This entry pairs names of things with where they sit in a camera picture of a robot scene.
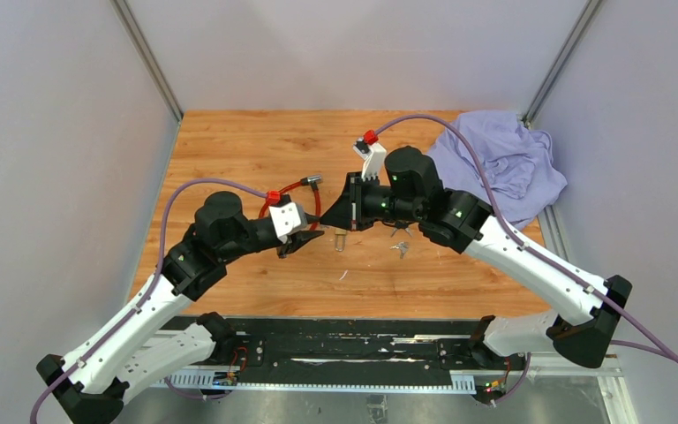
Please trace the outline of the black head key bunch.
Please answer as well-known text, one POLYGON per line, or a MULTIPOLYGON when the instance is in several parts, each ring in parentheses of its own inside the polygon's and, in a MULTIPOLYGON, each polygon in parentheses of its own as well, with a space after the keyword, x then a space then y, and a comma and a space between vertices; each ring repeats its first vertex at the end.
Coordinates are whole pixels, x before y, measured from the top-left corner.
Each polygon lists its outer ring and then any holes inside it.
POLYGON ((408 222, 393 222, 385 223, 391 229, 390 237, 393 238, 397 233, 403 232, 408 236, 412 236, 411 223, 408 222))

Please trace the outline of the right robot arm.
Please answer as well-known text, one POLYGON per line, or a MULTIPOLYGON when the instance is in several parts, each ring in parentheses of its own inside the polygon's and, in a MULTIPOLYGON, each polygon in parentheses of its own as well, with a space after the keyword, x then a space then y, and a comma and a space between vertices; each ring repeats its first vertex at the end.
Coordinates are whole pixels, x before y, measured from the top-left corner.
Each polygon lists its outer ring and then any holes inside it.
POLYGON ((417 148, 388 155, 366 148, 359 154, 364 169, 347 174, 320 223, 346 231, 415 223, 432 243, 486 262, 551 307, 517 318, 481 318, 464 350, 477 366, 490 368, 527 352, 556 352, 587 368, 603 364, 621 318, 616 309, 625 306, 632 290, 628 280, 576 268, 501 223, 485 201, 444 187, 433 159, 417 148))

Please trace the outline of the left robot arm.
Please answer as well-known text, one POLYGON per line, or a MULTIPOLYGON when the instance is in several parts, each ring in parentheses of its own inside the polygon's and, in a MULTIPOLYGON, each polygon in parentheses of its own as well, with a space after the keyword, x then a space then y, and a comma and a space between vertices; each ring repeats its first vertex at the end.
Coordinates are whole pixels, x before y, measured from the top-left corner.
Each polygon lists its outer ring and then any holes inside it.
POLYGON ((225 278, 232 262, 269 249, 285 258, 322 236, 315 217, 296 202, 278 192, 267 199, 269 215, 249 219, 237 194, 209 195, 181 241, 159 252, 154 273, 132 300, 80 346, 48 354, 37 364, 46 388, 30 422, 54 397, 73 423, 111 423, 142 391, 178 369, 206 359, 228 363, 236 332, 217 313, 203 314, 171 340, 149 349, 143 345, 225 278))

